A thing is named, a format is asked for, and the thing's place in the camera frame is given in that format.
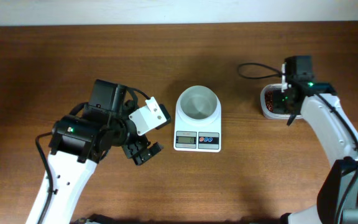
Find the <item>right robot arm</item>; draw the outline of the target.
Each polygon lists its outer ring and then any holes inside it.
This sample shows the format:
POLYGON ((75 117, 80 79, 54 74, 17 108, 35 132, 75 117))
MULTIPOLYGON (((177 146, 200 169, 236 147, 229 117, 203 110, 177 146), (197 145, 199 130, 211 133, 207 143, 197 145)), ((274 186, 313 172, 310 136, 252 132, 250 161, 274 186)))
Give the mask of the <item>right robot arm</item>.
POLYGON ((314 80, 310 56, 286 58, 280 76, 282 102, 290 112, 287 123, 302 116, 331 166, 315 205, 282 215, 280 223, 358 223, 358 132, 343 111, 336 90, 330 83, 314 80))

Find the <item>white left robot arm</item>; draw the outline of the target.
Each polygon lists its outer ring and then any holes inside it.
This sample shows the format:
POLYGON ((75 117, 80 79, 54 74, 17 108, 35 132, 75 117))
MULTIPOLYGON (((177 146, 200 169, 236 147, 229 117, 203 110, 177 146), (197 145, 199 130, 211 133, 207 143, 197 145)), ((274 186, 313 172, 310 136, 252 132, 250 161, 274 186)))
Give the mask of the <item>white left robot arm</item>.
POLYGON ((171 122, 163 104, 145 97, 138 105, 139 89, 96 80, 89 101, 77 104, 48 133, 35 138, 45 174, 27 218, 28 223, 69 223, 79 197, 112 147, 141 166, 158 154, 147 132, 171 122))

